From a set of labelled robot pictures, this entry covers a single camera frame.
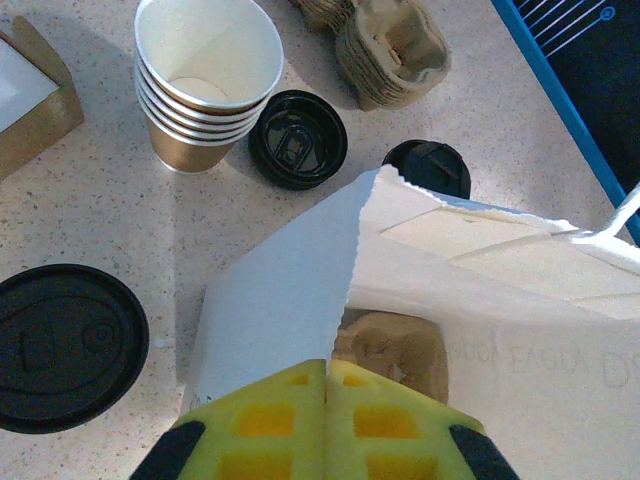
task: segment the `speckled countertop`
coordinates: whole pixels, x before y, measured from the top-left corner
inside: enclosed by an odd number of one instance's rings
[[[380,165],[411,138],[462,153],[472,198],[597,228],[612,207],[490,0],[430,0],[453,70],[404,110],[358,110],[328,34],[285,0],[258,0],[282,36],[279,90],[311,90],[342,116],[343,168],[307,193],[267,184],[241,142],[213,171],[170,172],[154,158],[132,84],[135,0],[0,0],[0,28],[26,15],[71,70],[86,121],[0,183],[0,280],[55,262],[116,275],[151,326],[147,364],[107,413],[44,436],[0,432],[0,478],[127,478],[176,419],[204,286],[292,218]]]

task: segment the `stacked paper cups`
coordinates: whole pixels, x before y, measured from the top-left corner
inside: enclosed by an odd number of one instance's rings
[[[204,172],[258,121],[284,61],[252,0],[142,0],[134,83],[154,151],[170,169]]]
[[[363,110],[404,108],[451,69],[447,43],[420,0],[361,2],[338,33],[336,53]]]

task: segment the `brown cardboard box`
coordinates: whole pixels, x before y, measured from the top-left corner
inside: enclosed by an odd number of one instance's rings
[[[13,22],[13,38],[0,38],[57,85],[58,89],[0,132],[0,180],[64,137],[84,120],[71,74],[56,51],[23,17]]]

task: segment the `black object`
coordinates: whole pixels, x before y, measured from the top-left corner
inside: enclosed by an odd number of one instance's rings
[[[347,155],[347,132],[336,111],[302,90],[274,95],[249,133],[258,170],[287,190],[308,190],[334,175]]]
[[[398,169],[412,185],[469,199],[471,177],[462,157],[449,145],[407,140],[392,149],[382,162]]]
[[[544,3],[518,0],[514,5],[629,193],[640,183],[640,3]]]
[[[118,279],[48,265],[0,283],[0,428],[52,433],[129,390],[149,348],[140,302]]]
[[[129,480],[177,480],[205,430],[193,421],[164,433]]]
[[[519,480],[489,437],[462,425],[451,426],[449,432],[476,480]]]

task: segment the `black plastic lid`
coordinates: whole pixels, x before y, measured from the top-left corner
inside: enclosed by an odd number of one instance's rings
[[[52,433],[98,416],[144,365],[149,326],[118,279],[48,265],[0,283],[0,428]]]
[[[302,90],[274,95],[249,134],[258,170],[287,190],[307,190],[334,175],[347,155],[347,132],[336,111]]]
[[[469,169],[444,143],[408,140],[387,154],[382,164],[387,163],[412,185],[467,200],[471,196]]]

